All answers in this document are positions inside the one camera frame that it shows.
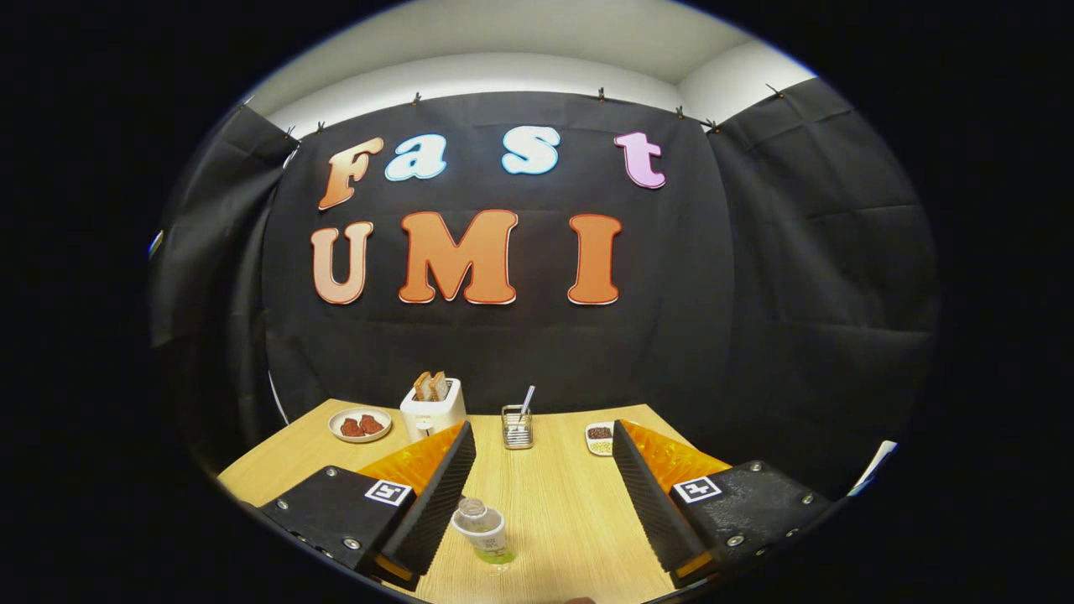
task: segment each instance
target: plate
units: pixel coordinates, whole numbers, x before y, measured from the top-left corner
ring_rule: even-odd
[[[590,429],[591,428],[607,428],[608,430],[611,430],[614,426],[615,426],[614,421],[597,421],[595,423],[591,423],[591,425],[586,426],[585,427],[585,432],[584,432],[584,434],[585,434],[585,448],[590,449],[590,452],[593,454],[593,455],[598,455],[600,457],[611,457],[611,450],[609,450],[608,452],[601,452],[601,451],[593,450],[593,445],[594,444],[596,444],[596,443],[608,443],[610,445],[611,444],[611,438],[610,437],[608,437],[608,438],[590,438]]]
[[[365,436],[344,436],[343,432],[339,431],[343,428],[343,422],[346,421],[347,418],[354,418],[354,421],[361,422],[363,415],[372,415],[373,419],[376,419],[378,423],[384,427],[384,429],[376,434],[367,434]],[[333,415],[332,419],[329,420],[329,431],[335,434],[336,438],[348,443],[372,443],[378,438],[383,438],[384,434],[388,434],[391,429],[391,416],[380,409],[369,407],[353,407],[345,409]]]

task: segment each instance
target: small dish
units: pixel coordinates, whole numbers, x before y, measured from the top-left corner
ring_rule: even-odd
[[[590,430],[594,428],[607,428],[611,432],[614,426],[614,421],[597,421],[585,427],[585,447],[590,449],[591,454],[600,457],[611,457],[611,436],[607,438],[591,438]]]
[[[366,434],[365,436],[345,436],[340,430],[343,429],[343,422],[347,419],[353,419],[354,421],[361,422],[363,415],[373,416],[373,419],[377,420],[377,423],[383,426],[383,430],[376,432],[374,434]],[[392,418],[387,413],[369,408],[369,407],[353,407],[349,409],[344,409],[332,416],[329,420],[329,431],[335,434],[336,438],[340,441],[346,441],[348,443],[372,443],[378,438],[383,438],[386,434],[392,429]]]

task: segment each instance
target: metal cutlery holder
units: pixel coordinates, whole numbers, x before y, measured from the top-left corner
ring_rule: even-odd
[[[522,405],[505,405],[499,417],[504,425],[504,446],[509,449],[528,449],[534,446],[533,412],[522,413]]]

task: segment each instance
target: water bottle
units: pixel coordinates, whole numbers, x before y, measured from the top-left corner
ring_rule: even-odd
[[[506,564],[514,560],[504,534],[504,516],[481,500],[464,498],[451,517],[451,524],[469,540],[474,552],[490,564]]]

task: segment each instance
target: wooden table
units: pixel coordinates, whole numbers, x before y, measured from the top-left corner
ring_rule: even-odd
[[[379,441],[336,438],[328,420],[351,406],[359,405],[325,401],[232,463],[220,481],[240,500],[260,506],[325,465],[358,471],[410,444],[394,408],[383,408],[392,428]],[[585,426],[594,421],[629,419],[690,444],[653,409],[634,405],[535,415],[534,446],[519,450],[504,448],[499,416],[468,419],[477,460],[463,492],[504,514],[517,557],[506,569],[487,564],[449,527],[429,574],[416,592],[406,593],[435,604],[562,604],[580,596],[630,604],[674,591],[645,540],[615,461],[589,452],[584,440]]]

